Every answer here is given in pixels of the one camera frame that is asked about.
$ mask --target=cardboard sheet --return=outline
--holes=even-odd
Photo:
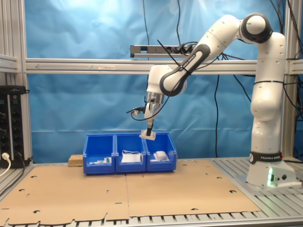
[[[0,203],[0,226],[129,219],[125,175],[85,176],[83,168],[40,166]]]
[[[259,208],[207,160],[174,173],[84,176],[81,167],[40,166],[0,203],[0,226],[225,212]]]
[[[174,173],[126,175],[126,181],[130,217],[260,210],[207,160],[178,161]]]

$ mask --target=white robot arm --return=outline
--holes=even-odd
[[[254,115],[247,181],[261,188],[301,186],[294,170],[279,151],[281,97],[285,71],[285,37],[273,32],[267,18],[259,13],[238,20],[225,15],[205,33],[189,56],[172,70],[167,65],[154,65],[148,79],[144,119],[147,130],[140,137],[155,140],[152,131],[163,97],[176,96],[186,89],[186,79],[201,63],[217,57],[235,39],[258,46],[256,80],[251,100]],[[138,114],[134,109],[133,116]]]

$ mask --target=metal table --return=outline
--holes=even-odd
[[[258,192],[255,195],[249,193],[242,187],[234,177],[245,175],[249,169],[248,158],[213,158],[207,159],[219,168],[232,183],[237,186],[250,200],[260,209],[259,212],[242,213],[216,213],[198,215],[170,215],[170,216],[149,216],[132,217],[129,220],[107,221],[106,217],[101,221],[71,222],[67,225],[57,227],[96,227],[96,226],[303,226],[303,190],[278,190],[275,192]],[[34,164],[26,168],[26,176],[36,166],[66,165],[60,164]],[[297,172],[303,173],[303,165],[289,163]],[[0,192],[12,182],[21,172],[21,169],[12,169],[4,178],[0,179]],[[46,227],[40,224],[18,225],[16,227]]]

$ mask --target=blue plastic bin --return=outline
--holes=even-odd
[[[83,172],[85,174],[112,174],[115,172],[115,135],[87,135],[83,151]],[[111,163],[90,164],[111,157]]]
[[[139,133],[116,134],[116,173],[131,173],[146,171],[146,151],[144,140]],[[122,163],[122,151],[139,151],[141,162]]]
[[[147,172],[172,172],[177,167],[177,151],[168,132],[156,134],[155,140],[145,140],[146,145],[146,170]],[[153,155],[157,151],[165,151],[169,161],[155,161]]]

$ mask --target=blue curtain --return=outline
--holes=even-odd
[[[130,59],[130,45],[147,44],[142,0],[26,0],[29,58]],[[145,0],[150,44],[177,45],[177,0]],[[270,1],[180,0],[181,42],[198,41],[221,16],[265,14],[274,31]],[[257,47],[235,41],[225,51],[247,60]],[[254,78],[237,76],[249,96]],[[144,104],[146,75],[29,75],[34,161],[67,162],[83,152],[92,133],[146,129],[125,112]],[[179,158],[214,157],[216,75],[192,75],[185,93],[170,98],[154,128],[169,131]],[[232,75],[220,76],[218,156],[248,156],[253,116]]]

